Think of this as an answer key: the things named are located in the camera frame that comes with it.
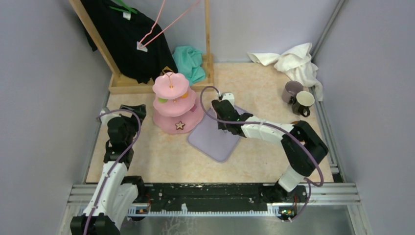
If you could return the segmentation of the green macaron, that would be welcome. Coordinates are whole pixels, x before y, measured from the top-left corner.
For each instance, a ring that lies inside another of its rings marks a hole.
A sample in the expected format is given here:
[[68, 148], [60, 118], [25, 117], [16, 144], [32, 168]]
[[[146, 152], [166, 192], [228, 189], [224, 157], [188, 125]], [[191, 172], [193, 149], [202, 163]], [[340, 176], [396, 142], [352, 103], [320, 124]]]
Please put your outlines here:
[[167, 101], [168, 101], [168, 99], [158, 98], [158, 102], [160, 102], [160, 103], [166, 103]]

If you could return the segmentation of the pink cake slice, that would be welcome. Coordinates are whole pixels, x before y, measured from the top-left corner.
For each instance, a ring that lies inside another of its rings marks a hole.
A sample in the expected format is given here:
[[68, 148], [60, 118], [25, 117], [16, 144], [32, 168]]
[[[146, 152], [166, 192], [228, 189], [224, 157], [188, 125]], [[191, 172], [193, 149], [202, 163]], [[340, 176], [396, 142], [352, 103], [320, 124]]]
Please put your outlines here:
[[194, 105], [189, 111], [190, 112], [195, 112], [196, 109], [197, 109], [197, 105]]

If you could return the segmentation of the brown star cookie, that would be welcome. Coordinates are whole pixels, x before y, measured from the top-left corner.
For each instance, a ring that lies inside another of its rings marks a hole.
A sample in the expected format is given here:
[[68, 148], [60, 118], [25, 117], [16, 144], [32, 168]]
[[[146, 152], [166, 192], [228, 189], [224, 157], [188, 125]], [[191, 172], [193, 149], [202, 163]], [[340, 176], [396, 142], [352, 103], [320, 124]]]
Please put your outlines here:
[[175, 126], [176, 126], [176, 130], [184, 130], [185, 123], [179, 121], [178, 123], [175, 124]]

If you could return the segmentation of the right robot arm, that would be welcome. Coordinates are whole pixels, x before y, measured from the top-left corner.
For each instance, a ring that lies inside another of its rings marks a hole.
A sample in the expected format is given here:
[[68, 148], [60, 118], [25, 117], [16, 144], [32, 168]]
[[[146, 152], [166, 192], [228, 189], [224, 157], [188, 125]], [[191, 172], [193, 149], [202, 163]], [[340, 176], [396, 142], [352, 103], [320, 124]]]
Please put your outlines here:
[[276, 197], [288, 202], [295, 195], [295, 188], [318, 169], [328, 154], [328, 147], [306, 121], [296, 124], [267, 122], [250, 113], [239, 114], [229, 100], [213, 100], [218, 129], [233, 135], [280, 144], [289, 162], [287, 170], [278, 179]]

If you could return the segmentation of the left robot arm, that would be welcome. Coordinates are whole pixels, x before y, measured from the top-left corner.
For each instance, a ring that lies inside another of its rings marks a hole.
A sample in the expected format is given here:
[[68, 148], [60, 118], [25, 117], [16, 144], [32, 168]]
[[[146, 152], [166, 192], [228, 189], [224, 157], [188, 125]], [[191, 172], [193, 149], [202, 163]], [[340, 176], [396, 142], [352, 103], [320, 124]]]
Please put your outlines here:
[[104, 108], [97, 119], [108, 127], [104, 165], [97, 187], [82, 214], [73, 217], [73, 235], [118, 235], [133, 202], [142, 202], [147, 195], [142, 177], [127, 176], [146, 117], [146, 106], [121, 105]]

